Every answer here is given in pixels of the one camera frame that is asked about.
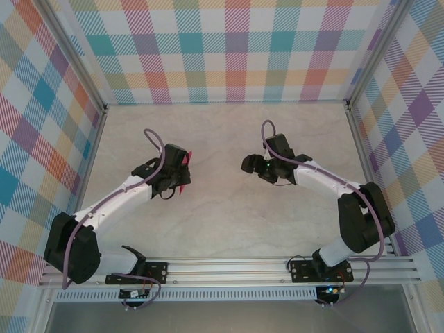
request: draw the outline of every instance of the white marble surface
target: white marble surface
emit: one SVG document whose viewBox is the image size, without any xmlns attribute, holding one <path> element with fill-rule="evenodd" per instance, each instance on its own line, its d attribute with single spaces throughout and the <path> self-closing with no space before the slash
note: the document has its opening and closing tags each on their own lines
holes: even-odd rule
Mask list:
<svg viewBox="0 0 444 333">
<path fill-rule="evenodd" d="M 84 205 L 156 156 L 144 128 L 193 151 L 192 184 L 181 196 L 157 197 L 139 207 L 104 236 L 103 244 L 126 244 L 147 256 L 237 257 L 310 255 L 333 240 L 339 234 L 336 203 L 241 171 L 245 156 L 262 153 L 265 119 L 274 121 L 296 155 L 305 153 L 340 176 L 364 181 L 341 104 L 113 106 Z"/>
</svg>

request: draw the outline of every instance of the marble floor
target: marble floor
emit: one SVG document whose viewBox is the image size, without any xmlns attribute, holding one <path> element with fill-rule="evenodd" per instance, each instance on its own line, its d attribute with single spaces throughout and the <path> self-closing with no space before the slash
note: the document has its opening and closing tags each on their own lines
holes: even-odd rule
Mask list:
<svg viewBox="0 0 444 333">
<path fill-rule="evenodd" d="M 274 121 L 296 155 L 305 153 L 344 178 L 364 182 L 339 103 L 112 106 L 84 206 L 157 156 L 144 128 L 193 151 L 192 184 L 181 196 L 138 207 L 102 244 L 126 244 L 153 257 L 240 257 L 311 255 L 333 240 L 339 234 L 336 203 L 241 171 L 244 157 L 262 153 L 265 119 Z"/>
</svg>

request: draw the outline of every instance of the robotic arm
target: robotic arm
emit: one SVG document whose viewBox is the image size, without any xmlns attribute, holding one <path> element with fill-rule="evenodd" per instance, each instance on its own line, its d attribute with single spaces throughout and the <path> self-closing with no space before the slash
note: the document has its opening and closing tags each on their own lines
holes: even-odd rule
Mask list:
<svg viewBox="0 0 444 333">
<path fill-rule="evenodd" d="M 125 182 L 105 199 L 70 216 L 57 215 L 51 225 L 44 259 L 59 271 L 63 271 L 68 240 L 80 221 L 84 222 L 76 233 L 69 254 L 67 275 L 76 284 L 84 283 L 94 274 L 129 273 L 144 276 L 145 257 L 129 246 L 122 246 L 121 252 L 101 253 L 99 241 L 124 216 L 169 189 L 175 193 L 177 186 L 191 183 L 188 169 L 189 155 L 185 149 L 173 144 L 164 147 L 165 160 L 160 172 L 147 182 L 147 177 L 155 173 L 160 158 L 153 158 L 135 168 Z"/>
<path fill-rule="evenodd" d="M 312 264 L 319 278 L 326 277 L 332 271 L 336 271 L 352 255 L 362 253 L 379 242 L 377 227 L 368 207 L 340 180 L 359 189 L 367 198 L 377 213 L 384 237 L 395 232 L 395 225 L 381 189 L 375 183 L 360 185 L 336 175 L 333 178 L 326 176 L 318 171 L 320 166 L 309 156 L 295 156 L 283 134 L 269 137 L 266 143 L 278 155 L 301 162 L 302 165 L 271 157 L 264 145 L 263 155 L 245 157 L 241 166 L 243 171 L 255 172 L 259 178 L 272 184 L 276 183 L 278 178 L 284 178 L 291 184 L 312 189 L 329 200 L 337 201 L 340 235 L 332 243 L 313 253 Z"/>
</svg>

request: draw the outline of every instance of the purple cable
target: purple cable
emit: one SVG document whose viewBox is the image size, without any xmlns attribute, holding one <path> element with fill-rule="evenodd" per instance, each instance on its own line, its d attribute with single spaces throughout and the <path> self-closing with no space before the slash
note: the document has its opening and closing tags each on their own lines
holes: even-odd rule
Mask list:
<svg viewBox="0 0 444 333">
<path fill-rule="evenodd" d="M 149 134 L 151 133 L 155 136 L 155 138 L 159 141 L 160 144 L 160 148 L 157 144 L 154 143 L 154 141 L 150 138 Z M 72 283 L 72 280 L 68 281 L 68 263 L 69 263 L 69 254 L 71 253 L 71 247 L 72 247 L 72 243 L 74 241 L 74 238 L 76 237 L 77 232 L 80 230 L 81 226 L 83 224 L 85 224 L 85 222 L 88 220 L 89 218 L 89 214 L 93 214 L 95 212 L 97 212 L 97 210 L 102 207 L 104 204 L 106 204 L 109 200 L 111 200 L 112 198 L 114 198 L 115 196 L 119 195 L 120 193 L 124 193 L 127 192 L 131 189 L 134 189 L 135 187 L 138 187 L 142 184 L 145 184 L 146 182 L 148 182 L 150 179 L 152 179 L 155 175 L 157 175 L 160 170 L 162 169 L 162 167 L 164 166 L 165 163 L 165 145 L 164 142 L 162 141 L 162 139 L 160 138 L 160 136 L 154 132 L 153 130 L 149 129 L 149 128 L 145 128 L 144 129 L 144 134 L 145 136 L 148 138 L 148 140 L 158 149 L 161 150 L 161 157 L 160 157 L 160 164 L 157 167 L 157 169 L 148 177 L 146 177 L 145 179 L 141 180 L 140 182 L 133 184 L 131 186 L 126 187 L 125 189 L 120 189 L 118 191 L 115 191 L 113 193 L 111 193 L 109 196 L 105 197 L 102 201 L 100 201 L 97 205 L 95 205 L 91 211 L 86 214 L 83 219 L 80 220 L 80 222 L 76 225 L 76 227 L 74 228 L 74 230 L 72 231 L 71 235 L 69 236 L 68 239 L 68 243 L 67 243 L 67 248 L 65 250 L 65 256 L 63 259 L 63 279 L 62 279 L 62 289 L 67 289 L 69 287 L 69 285 Z"/>
<path fill-rule="evenodd" d="M 123 300 L 123 305 L 125 305 L 126 309 L 133 309 L 133 310 L 143 309 L 144 307 L 147 307 L 148 305 L 150 305 L 160 295 L 160 290 L 162 289 L 162 285 L 156 279 L 153 279 L 151 277 L 146 277 L 146 276 L 140 276 L 140 275 L 129 275 L 129 274 L 122 274 L 122 273 L 113 273 L 113 274 L 116 276 L 121 276 L 123 278 L 133 278 L 133 279 L 138 279 L 138 280 L 145 280 L 148 282 L 156 283 L 156 285 L 159 286 L 159 290 L 157 290 L 157 293 L 155 293 L 155 295 L 150 300 L 143 302 L 141 305 L 139 305 L 136 308 L 130 307 L 128 304 L 126 304 L 126 298 L 125 298 Z"/>
<path fill-rule="evenodd" d="M 375 209 L 373 208 L 373 206 L 370 204 L 370 202 L 368 201 L 368 199 L 366 198 L 365 195 L 363 195 L 356 187 L 354 187 L 351 184 L 348 184 L 347 182 L 345 182 L 344 180 L 340 179 L 338 176 L 330 173 L 327 170 L 321 169 L 321 168 L 316 168 L 313 165 L 307 164 L 307 163 L 303 163 L 303 162 L 299 162 L 299 161 L 295 161 L 295 160 L 290 160 L 289 158 L 286 158 L 284 156 L 281 156 L 279 154 L 277 154 L 273 149 L 271 149 L 271 147 L 268 145 L 266 138 L 265 138 L 265 133 L 264 133 L 264 129 L 265 129 L 265 125 L 266 124 L 270 124 L 271 127 L 273 128 L 273 135 L 276 134 L 276 127 L 275 124 L 270 120 L 267 119 L 266 121 L 264 121 L 262 123 L 262 127 L 261 127 L 261 136 L 262 136 L 262 141 L 264 142 L 264 145 L 266 147 L 266 149 L 270 152 L 271 155 L 275 156 L 276 158 L 285 161 L 285 162 L 289 162 L 289 163 L 293 163 L 296 164 L 298 166 L 302 166 L 302 167 L 307 167 L 311 170 L 315 170 L 318 171 L 320 173 L 322 173 L 323 175 L 339 182 L 340 184 L 342 184 L 343 186 L 348 187 L 349 189 L 351 189 L 354 193 L 356 193 L 361 199 L 362 201 L 366 204 L 368 210 L 370 211 L 373 220 L 375 221 L 376 224 L 376 228 L 377 228 L 377 233 L 379 236 L 379 252 L 376 256 L 374 256 L 373 258 L 364 258 L 364 257 L 357 257 L 357 258 L 350 258 L 350 261 L 360 261 L 360 262 L 365 262 L 367 265 L 367 272 L 366 272 L 366 276 L 364 277 L 364 279 L 362 280 L 361 284 L 359 285 L 359 287 L 356 289 L 356 291 L 348 296 L 346 299 L 344 300 L 340 300 L 338 301 L 336 304 L 343 304 L 344 302 L 346 302 L 347 300 L 353 298 L 358 291 L 360 291 L 362 289 L 362 287 L 365 285 L 365 283 L 367 282 L 368 276 L 370 275 L 370 262 L 375 262 L 376 260 L 378 260 L 382 254 L 384 253 L 384 233 L 382 232 L 382 228 L 381 228 L 381 222 L 379 221 L 379 218 L 377 217 L 377 214 L 375 212 Z"/>
</svg>

